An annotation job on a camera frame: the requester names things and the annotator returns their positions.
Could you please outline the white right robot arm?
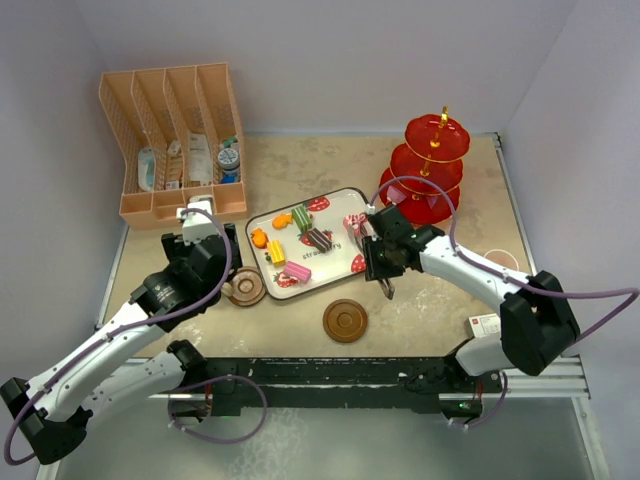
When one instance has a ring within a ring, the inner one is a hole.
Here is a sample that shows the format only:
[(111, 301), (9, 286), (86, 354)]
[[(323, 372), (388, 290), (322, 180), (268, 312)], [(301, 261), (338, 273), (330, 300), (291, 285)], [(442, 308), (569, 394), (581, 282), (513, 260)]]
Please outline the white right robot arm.
[(458, 347), (445, 366), (446, 383), (467, 391), (480, 375), (516, 368), (537, 376), (580, 336), (558, 279), (508, 269), (456, 244), (432, 225), (414, 228), (395, 206), (366, 219), (373, 235), (362, 239), (365, 278), (392, 298), (391, 278), (411, 269), (445, 280), (491, 308), (500, 331)]

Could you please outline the brown toy cake slice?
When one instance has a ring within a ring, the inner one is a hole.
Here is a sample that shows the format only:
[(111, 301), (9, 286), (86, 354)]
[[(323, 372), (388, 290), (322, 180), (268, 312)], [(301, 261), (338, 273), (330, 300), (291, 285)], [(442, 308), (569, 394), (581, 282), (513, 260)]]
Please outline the brown toy cake slice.
[(331, 238), (323, 231), (312, 228), (306, 232), (306, 238), (321, 253), (326, 253), (332, 249)]

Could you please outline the metal serving tongs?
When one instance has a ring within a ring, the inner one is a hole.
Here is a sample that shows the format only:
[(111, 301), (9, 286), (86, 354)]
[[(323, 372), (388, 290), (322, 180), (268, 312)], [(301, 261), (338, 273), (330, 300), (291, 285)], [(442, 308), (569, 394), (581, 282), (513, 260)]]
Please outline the metal serving tongs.
[(374, 254), (371, 252), (371, 249), (368, 247), (368, 243), (372, 243), (374, 241), (377, 240), (378, 236), (375, 233), (373, 227), (371, 226), (369, 220), (367, 221), (366, 224), (366, 228), (367, 228), (367, 232), (368, 235), (367, 236), (363, 236), (361, 238), (353, 238), (352, 236), (350, 236), (356, 243), (363, 259), (364, 259), (364, 263), (365, 263), (365, 280), (366, 281), (376, 281), (378, 283), (378, 285), (380, 286), (384, 296), (388, 299), (388, 300), (392, 300), (394, 297), (394, 293), (395, 293), (395, 287), (393, 286), (393, 284), (391, 283), (391, 281), (389, 279), (386, 278), (378, 278), (375, 274), (374, 274), (374, 270), (373, 267), (375, 266), (375, 262), (374, 260), (376, 259), (376, 257), (374, 256)]

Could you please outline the purple fuzzy sweet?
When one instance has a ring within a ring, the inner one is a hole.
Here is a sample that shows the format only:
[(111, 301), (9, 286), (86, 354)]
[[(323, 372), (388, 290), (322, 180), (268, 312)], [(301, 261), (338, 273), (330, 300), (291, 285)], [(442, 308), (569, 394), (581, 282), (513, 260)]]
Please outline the purple fuzzy sweet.
[(406, 195), (402, 190), (391, 185), (387, 189), (387, 200), (393, 205), (399, 205), (406, 200)]

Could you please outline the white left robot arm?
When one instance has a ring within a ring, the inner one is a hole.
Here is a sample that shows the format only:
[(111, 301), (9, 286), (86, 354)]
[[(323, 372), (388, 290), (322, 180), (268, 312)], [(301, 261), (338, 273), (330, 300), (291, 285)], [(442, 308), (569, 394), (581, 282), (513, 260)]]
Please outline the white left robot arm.
[(232, 224), (196, 243), (177, 234), (163, 235), (161, 243), (167, 266), (147, 276), (107, 324), (41, 374), (2, 384), (1, 398), (13, 417), (4, 443), (7, 464), (20, 463), (11, 455), (16, 433), (31, 447), (28, 457), (48, 465), (75, 450), (90, 428), (127, 401), (202, 387), (204, 359), (188, 341), (176, 342), (140, 370), (117, 371), (143, 347), (214, 306), (242, 265)]

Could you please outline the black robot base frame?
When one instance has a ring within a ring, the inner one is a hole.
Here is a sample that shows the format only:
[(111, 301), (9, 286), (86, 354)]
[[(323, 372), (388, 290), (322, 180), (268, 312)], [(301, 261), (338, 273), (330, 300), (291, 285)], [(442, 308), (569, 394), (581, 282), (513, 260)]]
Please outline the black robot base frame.
[(467, 375), (445, 357), (318, 358), (204, 357), (187, 340), (167, 351), (186, 370), (182, 388), (211, 387), (213, 416), (237, 416), (244, 408), (401, 409), (417, 414), (477, 418), (481, 396), (499, 393), (501, 375)]

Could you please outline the coral toy cake slice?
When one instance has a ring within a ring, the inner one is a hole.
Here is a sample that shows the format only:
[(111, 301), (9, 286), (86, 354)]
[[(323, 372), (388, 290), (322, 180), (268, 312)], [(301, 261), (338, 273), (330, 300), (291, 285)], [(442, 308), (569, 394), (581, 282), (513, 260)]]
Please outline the coral toy cake slice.
[(367, 215), (364, 212), (358, 214), (349, 214), (343, 219), (343, 226), (347, 233), (353, 238), (361, 238), (367, 236)]

